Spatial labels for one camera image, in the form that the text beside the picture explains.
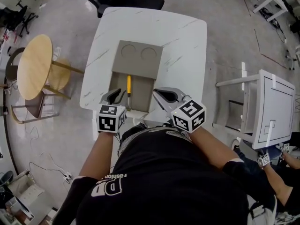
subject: gray floor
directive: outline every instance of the gray floor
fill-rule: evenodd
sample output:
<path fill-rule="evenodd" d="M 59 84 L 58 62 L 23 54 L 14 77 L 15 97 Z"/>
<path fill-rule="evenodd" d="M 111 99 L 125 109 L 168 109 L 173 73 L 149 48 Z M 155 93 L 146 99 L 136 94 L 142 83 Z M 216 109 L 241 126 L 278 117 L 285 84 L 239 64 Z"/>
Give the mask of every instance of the gray floor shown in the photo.
<path fill-rule="evenodd" d="M 232 126 L 240 124 L 240 108 L 228 106 L 228 99 L 242 101 L 241 86 L 216 89 L 215 83 L 242 77 L 242 74 L 256 74 L 260 69 L 274 73 L 293 83 L 299 88 L 299 67 L 288 70 L 285 50 L 292 52 L 299 39 L 290 33 L 288 24 L 293 22 L 289 14 L 284 14 L 278 21 L 287 37 L 287 44 L 280 41 L 273 27 L 261 17 L 254 14 L 256 0 L 165 0 L 163 10 L 200 18 L 207 23 L 207 57 L 202 102 L 207 106 L 208 116 L 205 127 L 225 144 L 230 145 L 232 136 L 214 129 L 211 124 L 218 120 Z M 25 36 L 22 46 L 38 34 L 47 34 L 53 47 L 60 49 L 60 57 L 68 58 L 72 66 L 84 69 L 90 47 L 100 19 L 95 8 L 86 0 L 43 0 L 42 8 L 37 9 L 39 18 L 30 27 L 30 34 Z M 65 93 L 71 100 L 54 99 L 52 110 L 60 113 L 59 117 L 17 125 L 8 116 L 8 132 L 13 155 L 19 171 L 29 168 L 32 161 L 44 168 L 55 169 L 48 152 L 56 164 L 64 170 L 77 175 L 92 145 L 92 111 L 79 106 L 83 76 L 72 73 L 71 82 Z M 17 90 L 7 98 L 9 105 L 23 105 L 24 101 Z M 235 116 L 229 116 L 229 110 Z M 18 110 L 20 119 L 26 117 L 26 110 Z M 299 116 L 295 114 L 293 129 L 298 131 Z M 117 143 L 114 146 L 112 164 L 116 161 Z M 31 166 L 31 172 L 38 184 L 46 189 L 59 207 L 67 195 L 68 184 L 63 184 L 59 172 L 46 172 Z"/>

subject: circular indentation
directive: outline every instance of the circular indentation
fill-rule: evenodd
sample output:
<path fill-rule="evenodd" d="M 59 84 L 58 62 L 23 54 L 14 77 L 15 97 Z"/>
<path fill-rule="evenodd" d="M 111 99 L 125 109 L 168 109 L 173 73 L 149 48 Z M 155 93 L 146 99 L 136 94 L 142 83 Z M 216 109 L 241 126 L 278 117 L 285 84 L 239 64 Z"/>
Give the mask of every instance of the circular indentation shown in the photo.
<path fill-rule="evenodd" d="M 121 50 L 122 57 L 124 58 L 132 57 L 135 52 L 136 52 L 135 46 L 131 44 L 125 45 Z"/>
<path fill-rule="evenodd" d="M 142 50 L 141 57 L 143 60 L 152 60 L 157 57 L 157 54 L 153 48 L 147 47 Z"/>

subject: marble tabletop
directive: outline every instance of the marble tabletop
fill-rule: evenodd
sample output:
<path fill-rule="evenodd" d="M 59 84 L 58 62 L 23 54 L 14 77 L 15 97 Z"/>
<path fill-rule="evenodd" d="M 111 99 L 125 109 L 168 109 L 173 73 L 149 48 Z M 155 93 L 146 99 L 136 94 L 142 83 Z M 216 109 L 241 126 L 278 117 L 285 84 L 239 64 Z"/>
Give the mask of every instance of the marble tabletop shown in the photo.
<path fill-rule="evenodd" d="M 101 18 L 85 69 L 80 106 L 97 110 L 108 92 L 112 67 L 120 40 L 162 46 L 163 53 L 154 88 L 175 87 L 201 102 L 205 60 L 206 22 L 176 13 L 110 7 Z M 164 112 L 152 98 L 150 113 L 128 112 L 129 117 L 166 121 Z"/>

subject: round wooden table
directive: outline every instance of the round wooden table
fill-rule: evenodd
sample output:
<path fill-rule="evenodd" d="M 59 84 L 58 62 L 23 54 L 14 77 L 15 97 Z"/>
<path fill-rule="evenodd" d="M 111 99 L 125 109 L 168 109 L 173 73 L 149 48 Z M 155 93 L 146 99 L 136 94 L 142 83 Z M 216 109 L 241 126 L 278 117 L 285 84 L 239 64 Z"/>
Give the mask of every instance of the round wooden table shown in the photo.
<path fill-rule="evenodd" d="M 52 60 L 53 47 L 47 35 L 38 35 L 26 46 L 19 62 L 17 82 L 21 96 L 26 100 L 34 99 L 43 88 L 71 99 L 46 85 L 52 65 L 84 74 L 83 71 Z"/>

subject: sleeve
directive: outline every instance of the sleeve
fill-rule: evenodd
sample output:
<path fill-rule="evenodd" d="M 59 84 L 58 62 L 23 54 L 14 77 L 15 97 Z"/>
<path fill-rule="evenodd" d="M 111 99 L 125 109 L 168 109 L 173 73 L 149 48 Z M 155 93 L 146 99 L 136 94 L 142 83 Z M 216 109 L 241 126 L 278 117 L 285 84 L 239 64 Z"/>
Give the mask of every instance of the sleeve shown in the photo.
<path fill-rule="evenodd" d="M 229 161 L 223 167 L 223 172 L 235 178 L 245 189 L 245 192 L 260 202 L 265 208 L 269 209 L 272 214 L 276 213 L 276 198 L 272 192 L 259 177 L 253 175 L 245 163 L 239 161 Z"/>
<path fill-rule="evenodd" d="M 57 211 L 53 225 L 70 225 L 76 218 L 77 208 L 87 194 L 95 186 L 97 179 L 90 177 L 76 177 L 71 185 L 67 197 Z"/>
<path fill-rule="evenodd" d="M 293 187 L 289 199 L 285 204 L 285 211 L 287 211 L 290 215 L 296 216 L 300 214 L 299 198 L 300 198 L 300 188 Z"/>

